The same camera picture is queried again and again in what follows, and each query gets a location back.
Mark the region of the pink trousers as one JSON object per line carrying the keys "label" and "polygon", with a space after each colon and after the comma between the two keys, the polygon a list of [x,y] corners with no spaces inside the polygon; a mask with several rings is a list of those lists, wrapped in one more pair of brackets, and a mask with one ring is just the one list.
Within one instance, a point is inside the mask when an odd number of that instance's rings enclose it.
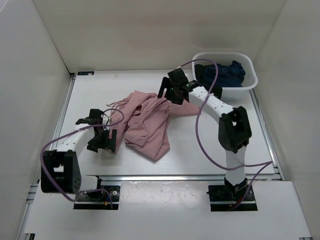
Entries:
{"label": "pink trousers", "polygon": [[117,130],[115,154],[122,142],[151,161],[158,161],[169,150],[168,126],[172,117],[196,116],[199,107],[186,100],[174,104],[155,93],[134,91],[126,98],[109,103],[109,117]]}

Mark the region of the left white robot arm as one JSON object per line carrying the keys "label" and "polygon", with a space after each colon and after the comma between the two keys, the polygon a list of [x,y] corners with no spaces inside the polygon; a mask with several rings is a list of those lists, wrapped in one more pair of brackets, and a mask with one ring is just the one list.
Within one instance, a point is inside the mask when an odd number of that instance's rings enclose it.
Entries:
{"label": "left white robot arm", "polygon": [[78,157],[84,149],[116,151],[117,130],[112,120],[100,109],[90,109],[89,116],[75,123],[73,132],[61,137],[55,149],[41,151],[41,190],[44,193],[85,193],[100,200],[105,188],[97,176],[81,175]]}

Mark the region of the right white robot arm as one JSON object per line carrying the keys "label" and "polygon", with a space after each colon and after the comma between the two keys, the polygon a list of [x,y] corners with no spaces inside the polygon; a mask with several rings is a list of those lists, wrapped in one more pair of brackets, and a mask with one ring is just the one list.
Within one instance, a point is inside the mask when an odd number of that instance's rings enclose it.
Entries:
{"label": "right white robot arm", "polygon": [[161,81],[158,98],[176,105],[187,101],[199,107],[218,124],[218,142],[225,150],[226,170],[224,193],[230,200],[238,199],[247,188],[245,153],[252,130],[244,107],[228,105],[208,92],[198,81],[189,81],[181,68],[170,71]]}

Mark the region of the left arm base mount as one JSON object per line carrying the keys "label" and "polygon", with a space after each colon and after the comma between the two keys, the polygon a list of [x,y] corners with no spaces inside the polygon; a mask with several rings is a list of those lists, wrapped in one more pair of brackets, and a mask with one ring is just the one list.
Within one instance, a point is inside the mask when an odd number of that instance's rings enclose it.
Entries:
{"label": "left arm base mount", "polygon": [[105,189],[105,191],[100,190],[80,195],[78,201],[73,204],[73,209],[117,211],[121,196],[120,182],[107,181],[98,176],[96,178],[97,188]]}

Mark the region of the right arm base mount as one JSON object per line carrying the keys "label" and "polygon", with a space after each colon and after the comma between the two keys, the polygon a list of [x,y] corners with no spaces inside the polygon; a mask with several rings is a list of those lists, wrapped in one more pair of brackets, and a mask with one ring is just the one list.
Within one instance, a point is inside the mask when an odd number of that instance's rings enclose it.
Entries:
{"label": "right arm base mount", "polygon": [[257,211],[257,203],[253,187],[250,186],[247,195],[243,189],[233,196],[224,185],[209,185],[208,191],[211,212],[252,212]]}

